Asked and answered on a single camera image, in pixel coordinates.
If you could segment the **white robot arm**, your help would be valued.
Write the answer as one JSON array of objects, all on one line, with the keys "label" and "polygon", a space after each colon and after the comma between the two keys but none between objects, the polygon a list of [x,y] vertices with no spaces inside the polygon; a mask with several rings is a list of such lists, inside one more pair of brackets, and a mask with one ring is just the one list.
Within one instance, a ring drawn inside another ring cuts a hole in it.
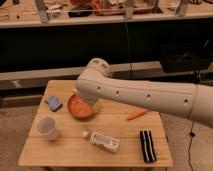
[{"label": "white robot arm", "polygon": [[93,58],[76,81],[78,95],[93,106],[100,98],[186,118],[213,129],[213,86],[121,80],[109,77],[109,64]]}]

